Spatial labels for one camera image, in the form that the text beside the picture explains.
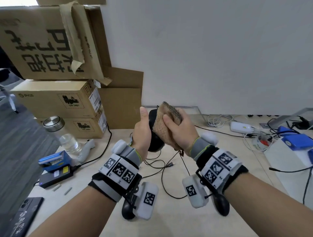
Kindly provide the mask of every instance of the water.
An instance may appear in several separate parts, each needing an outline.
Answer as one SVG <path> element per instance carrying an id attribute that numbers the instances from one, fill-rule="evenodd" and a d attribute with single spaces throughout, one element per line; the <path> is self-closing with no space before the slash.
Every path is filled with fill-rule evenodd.
<path id="1" fill-rule="evenodd" d="M 61 146 L 69 154 L 77 153 L 80 150 L 80 143 L 71 134 L 65 134 L 59 139 Z"/>

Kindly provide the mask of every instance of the forearm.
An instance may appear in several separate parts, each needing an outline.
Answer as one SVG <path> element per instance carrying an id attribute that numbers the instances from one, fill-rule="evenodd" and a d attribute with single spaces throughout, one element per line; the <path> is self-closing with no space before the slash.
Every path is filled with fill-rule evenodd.
<path id="1" fill-rule="evenodd" d="M 313 211 L 250 173 L 239 175 L 224 194 L 259 236 L 312 236 Z"/>
<path id="2" fill-rule="evenodd" d="M 88 186 L 46 219 L 29 237 L 98 237 L 116 202 Z"/>

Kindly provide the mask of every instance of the stainless steel lid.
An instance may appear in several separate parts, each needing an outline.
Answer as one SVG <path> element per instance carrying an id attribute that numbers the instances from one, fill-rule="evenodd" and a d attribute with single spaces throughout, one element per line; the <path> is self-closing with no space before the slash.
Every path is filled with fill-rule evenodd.
<path id="1" fill-rule="evenodd" d="M 44 120 L 43 126 L 48 132 L 55 132 L 64 127 L 64 120 L 59 116 L 51 116 Z"/>

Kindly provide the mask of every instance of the hand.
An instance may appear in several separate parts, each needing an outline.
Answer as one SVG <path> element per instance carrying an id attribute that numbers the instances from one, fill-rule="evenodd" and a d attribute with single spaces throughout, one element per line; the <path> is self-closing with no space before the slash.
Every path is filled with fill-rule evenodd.
<path id="1" fill-rule="evenodd" d="M 183 148 L 187 156 L 190 156 L 190 150 L 199 135 L 188 114 L 186 114 L 186 112 L 181 108 L 178 108 L 177 110 L 182 116 L 182 122 L 180 125 L 174 123 L 174 121 L 171 120 L 166 114 L 163 115 L 163 121 L 172 132 L 175 142 Z"/>
<path id="2" fill-rule="evenodd" d="M 131 147 L 136 149 L 142 161 L 147 158 L 150 142 L 149 114 L 146 108 L 140 107 L 140 121 L 135 125 Z"/>

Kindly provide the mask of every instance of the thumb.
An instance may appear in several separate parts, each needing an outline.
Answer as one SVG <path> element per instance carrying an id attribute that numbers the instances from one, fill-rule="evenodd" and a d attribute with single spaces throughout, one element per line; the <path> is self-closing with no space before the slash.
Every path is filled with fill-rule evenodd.
<path id="1" fill-rule="evenodd" d="M 149 114 L 145 107 L 140 107 L 140 120 L 149 122 Z"/>
<path id="2" fill-rule="evenodd" d="M 174 123 L 174 121 L 171 120 L 171 118 L 167 114 L 163 115 L 163 122 L 172 132 L 174 132 L 178 128 L 178 125 Z"/>

